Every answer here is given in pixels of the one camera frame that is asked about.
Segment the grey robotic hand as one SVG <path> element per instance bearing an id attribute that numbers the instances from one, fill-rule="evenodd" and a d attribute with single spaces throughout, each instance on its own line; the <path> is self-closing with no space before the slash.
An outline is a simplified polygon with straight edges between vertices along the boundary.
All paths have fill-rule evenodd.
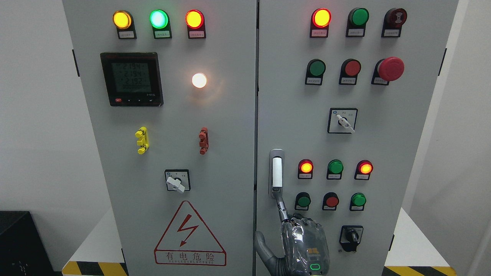
<path id="1" fill-rule="evenodd" d="M 276 257 L 265 243 L 263 233 L 254 234 L 254 248 L 272 276 L 326 276 L 330 256 L 321 224 L 298 213 L 288 215 L 280 192 L 273 191 L 281 222 L 284 257 Z"/>

